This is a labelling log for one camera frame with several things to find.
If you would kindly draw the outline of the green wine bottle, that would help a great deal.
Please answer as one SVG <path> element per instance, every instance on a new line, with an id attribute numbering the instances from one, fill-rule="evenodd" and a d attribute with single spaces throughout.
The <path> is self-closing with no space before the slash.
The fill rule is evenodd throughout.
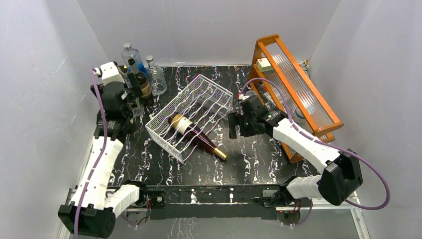
<path id="1" fill-rule="evenodd" d="M 152 90 L 147 76 L 142 71 L 139 71 L 136 62 L 133 58 L 129 58 L 128 63 L 131 68 L 130 73 L 128 73 L 128 76 L 133 75 L 133 78 L 136 80 L 137 87 L 135 88 L 140 93 L 141 102 L 145 106 L 153 106 L 154 99 L 152 96 Z"/>

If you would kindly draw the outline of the clear round glass bottle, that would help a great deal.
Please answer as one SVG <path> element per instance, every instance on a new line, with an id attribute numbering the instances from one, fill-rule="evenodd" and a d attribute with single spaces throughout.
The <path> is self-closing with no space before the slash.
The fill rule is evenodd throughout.
<path id="1" fill-rule="evenodd" d="M 148 64 L 148 73 L 151 79 L 151 90 L 155 96 L 163 95 L 167 91 L 167 84 L 164 76 L 164 72 L 160 66 L 155 64 L 154 59 L 151 55 L 146 56 Z"/>

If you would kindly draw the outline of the blue square glass bottle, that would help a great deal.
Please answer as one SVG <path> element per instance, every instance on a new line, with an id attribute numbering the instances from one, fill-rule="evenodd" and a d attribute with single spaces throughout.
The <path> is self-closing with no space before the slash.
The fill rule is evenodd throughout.
<path id="1" fill-rule="evenodd" d="M 131 47 L 130 43 L 124 43 L 123 44 L 123 52 L 121 54 L 122 59 L 124 61 L 125 66 L 128 68 L 128 70 L 131 70 L 131 66 L 129 64 L 129 59 L 133 59 L 136 63 L 136 66 L 138 67 L 139 71 L 142 71 L 146 76 L 148 76 L 147 69 L 145 68 L 142 57 L 139 53 L 139 51 L 135 48 Z"/>

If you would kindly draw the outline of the clear bottom glass bottle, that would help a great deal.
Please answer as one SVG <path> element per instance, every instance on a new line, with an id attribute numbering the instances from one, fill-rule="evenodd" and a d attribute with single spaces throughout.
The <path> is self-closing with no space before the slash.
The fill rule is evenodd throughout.
<path id="1" fill-rule="evenodd" d="M 141 103 L 140 98 L 135 98 L 134 100 L 132 100 L 129 106 L 132 110 L 133 118 L 139 118 L 143 116 L 144 106 Z"/>

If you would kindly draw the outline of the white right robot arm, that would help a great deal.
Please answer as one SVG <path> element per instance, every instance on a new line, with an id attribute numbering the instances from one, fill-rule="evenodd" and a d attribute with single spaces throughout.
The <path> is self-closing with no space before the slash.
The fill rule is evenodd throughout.
<path id="1" fill-rule="evenodd" d="M 257 96 L 247 97 L 240 104 L 240 113 L 228 114 L 229 138 L 267 134 L 292 148 L 319 172 L 316 176 L 293 176 L 273 195 L 263 196 L 256 202 L 293 206 L 302 198 L 324 198 L 339 206 L 362 185 L 359 160 L 351 153 L 324 145 L 317 137 L 290 122 L 285 112 L 278 108 L 269 110 Z"/>

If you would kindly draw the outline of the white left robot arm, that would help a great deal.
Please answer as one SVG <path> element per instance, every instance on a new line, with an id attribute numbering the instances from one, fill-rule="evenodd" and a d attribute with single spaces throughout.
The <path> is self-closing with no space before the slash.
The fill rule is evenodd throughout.
<path id="1" fill-rule="evenodd" d="M 115 161 L 126 137 L 135 128 L 131 106 L 135 94 L 119 72 L 110 76 L 102 73 L 101 79 L 101 84 L 91 86 L 100 110 L 88 164 L 69 204 L 58 210 L 59 219 L 75 238 L 106 239 L 125 210 L 131 206 L 145 207 L 149 201 L 146 186 L 134 180 L 127 180 L 108 193 Z"/>

